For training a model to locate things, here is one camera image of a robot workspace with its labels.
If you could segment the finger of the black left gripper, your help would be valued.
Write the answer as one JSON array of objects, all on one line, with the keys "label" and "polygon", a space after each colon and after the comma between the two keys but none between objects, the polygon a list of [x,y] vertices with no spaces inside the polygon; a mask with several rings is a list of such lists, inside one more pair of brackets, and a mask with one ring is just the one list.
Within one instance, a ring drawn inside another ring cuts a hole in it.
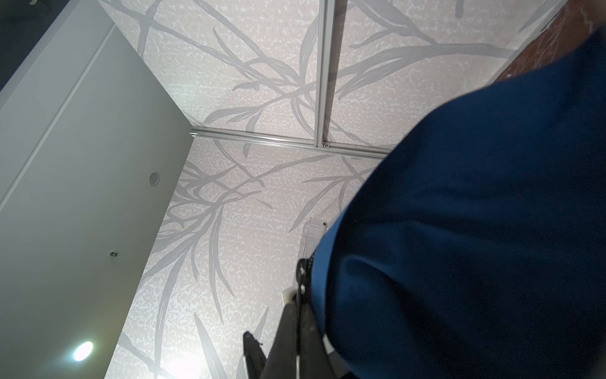
[{"label": "finger of the black left gripper", "polygon": [[251,332],[245,332],[242,339],[247,378],[260,379],[267,361],[261,344]]}]

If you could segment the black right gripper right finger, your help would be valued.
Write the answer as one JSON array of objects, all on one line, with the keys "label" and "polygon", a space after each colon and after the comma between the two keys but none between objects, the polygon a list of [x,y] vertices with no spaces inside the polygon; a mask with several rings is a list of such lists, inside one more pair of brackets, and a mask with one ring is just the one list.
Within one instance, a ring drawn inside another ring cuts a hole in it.
[{"label": "black right gripper right finger", "polygon": [[299,317],[299,377],[335,379],[312,307],[303,304]]}]

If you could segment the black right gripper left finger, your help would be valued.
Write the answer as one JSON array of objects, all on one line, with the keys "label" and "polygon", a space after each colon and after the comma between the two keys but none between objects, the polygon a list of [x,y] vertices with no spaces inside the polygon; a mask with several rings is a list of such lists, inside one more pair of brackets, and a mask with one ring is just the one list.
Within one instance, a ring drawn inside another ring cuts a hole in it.
[{"label": "black right gripper left finger", "polygon": [[297,356],[298,309],[294,303],[288,303],[284,306],[274,344],[260,377],[295,379]]}]

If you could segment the blue zip jacket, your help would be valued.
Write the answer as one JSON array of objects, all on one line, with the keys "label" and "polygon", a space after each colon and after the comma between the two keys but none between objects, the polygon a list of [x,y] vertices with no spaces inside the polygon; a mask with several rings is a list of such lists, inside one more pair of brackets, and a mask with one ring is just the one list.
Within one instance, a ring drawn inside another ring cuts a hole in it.
[{"label": "blue zip jacket", "polygon": [[432,111],[317,248],[359,378],[587,378],[605,353],[605,31]]}]

